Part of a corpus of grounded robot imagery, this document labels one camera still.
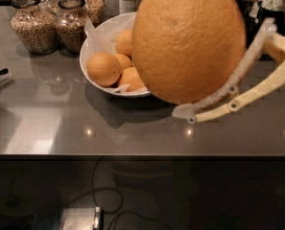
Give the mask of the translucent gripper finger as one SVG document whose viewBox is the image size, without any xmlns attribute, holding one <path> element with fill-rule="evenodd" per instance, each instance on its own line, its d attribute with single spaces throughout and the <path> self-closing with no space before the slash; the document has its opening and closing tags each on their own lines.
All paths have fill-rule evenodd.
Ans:
<svg viewBox="0 0 285 230">
<path fill-rule="evenodd" d="M 253 64 L 261 57 L 264 52 L 266 40 L 275 32 L 276 25 L 274 24 L 274 19 L 266 18 L 227 82 L 218 91 L 197 103 L 178 105 L 174 108 L 172 116 L 179 119 L 218 119 L 231 113 L 227 103 L 211 110 L 207 110 L 207 108 L 218 104 L 226 97 L 233 100 L 240 93 L 239 85 L 242 79 Z"/>
</svg>

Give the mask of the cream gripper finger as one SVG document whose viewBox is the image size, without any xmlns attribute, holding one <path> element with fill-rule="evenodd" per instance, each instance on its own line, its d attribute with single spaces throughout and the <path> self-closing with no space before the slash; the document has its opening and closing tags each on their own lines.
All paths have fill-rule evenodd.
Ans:
<svg viewBox="0 0 285 230">
<path fill-rule="evenodd" d="M 265 49 L 269 55 L 280 56 L 281 62 L 269 76 L 245 93 L 242 93 L 215 109 L 200 114 L 193 114 L 188 119 L 189 124 L 202 123 L 221 118 L 227 114 L 239 111 L 241 108 L 267 96 L 285 84 L 285 36 L 272 35 L 266 42 Z"/>
</svg>

